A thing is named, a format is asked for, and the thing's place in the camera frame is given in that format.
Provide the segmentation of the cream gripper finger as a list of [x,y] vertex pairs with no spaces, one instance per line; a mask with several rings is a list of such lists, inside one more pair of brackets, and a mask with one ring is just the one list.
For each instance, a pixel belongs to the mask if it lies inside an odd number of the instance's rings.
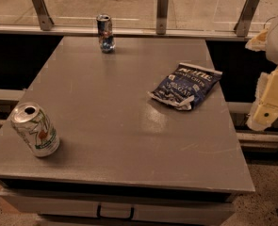
[[252,37],[245,45],[245,48],[251,51],[260,52],[266,50],[268,30],[263,29],[258,35]]
[[271,73],[261,73],[255,91],[247,126],[263,131],[278,119],[278,67]]

